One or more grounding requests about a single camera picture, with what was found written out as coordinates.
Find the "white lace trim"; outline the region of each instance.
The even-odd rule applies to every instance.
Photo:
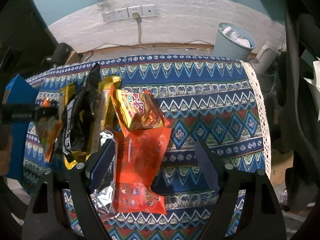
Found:
[[[253,93],[257,102],[257,108],[260,118],[260,125],[262,130],[262,137],[263,137],[263,156],[266,164],[266,173],[268,177],[271,176],[271,141],[270,141],[270,132],[267,122],[266,110],[263,102],[263,95],[260,90],[259,81],[257,79],[256,73],[254,72],[251,65],[247,62],[241,61],[241,64],[247,73],[250,85],[253,89]]]

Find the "black snack bag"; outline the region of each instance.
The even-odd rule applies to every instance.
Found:
[[[69,162],[72,152],[86,152],[91,123],[99,99],[100,65],[89,72],[85,85],[68,101],[62,113],[63,129],[55,145],[56,152],[63,152]]]

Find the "electrical outlet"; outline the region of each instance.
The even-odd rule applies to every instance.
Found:
[[[106,13],[102,13],[102,17],[105,23],[111,23],[111,22],[115,22],[116,19],[116,15],[115,15],[115,11],[109,11]]]
[[[142,7],[141,6],[131,6],[131,7],[128,7],[128,12],[129,12],[129,17],[130,18],[134,18],[132,16],[133,13],[137,12],[140,17],[142,16]]]
[[[117,10],[115,10],[115,14],[116,14],[117,21],[129,19],[129,14],[128,14],[127,8],[117,9]]]
[[[144,17],[156,16],[156,5],[155,4],[145,4],[142,5],[142,13]]]

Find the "blue patterned fabric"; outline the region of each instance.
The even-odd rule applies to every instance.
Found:
[[[104,222],[113,239],[196,239],[217,201],[194,153],[204,139],[214,153],[242,171],[265,169],[257,104],[239,61],[226,58],[153,55],[97,62],[101,76],[119,75],[122,89],[149,90],[172,127],[171,138],[152,190],[165,196],[167,215],[119,213]],[[81,87],[95,62],[65,66],[28,79],[40,85],[37,101],[58,100],[59,89],[71,82]],[[25,149],[23,186],[29,192],[46,167],[63,169],[60,156],[44,163],[42,148],[30,123]],[[81,231],[70,192],[65,202],[74,230]],[[227,235],[239,223],[244,191],[239,192]]]

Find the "light blue trash can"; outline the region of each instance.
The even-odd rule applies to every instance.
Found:
[[[230,26],[232,28],[232,31],[235,31],[238,35],[247,39],[250,42],[251,47],[247,48],[245,46],[242,46],[234,42],[233,40],[231,40],[226,35],[224,35],[221,30],[223,25]],[[218,32],[217,32],[216,42],[213,48],[213,56],[227,57],[230,59],[238,59],[238,60],[245,61],[247,60],[249,53],[255,47],[256,47],[256,42],[246,30],[231,23],[220,23]]]

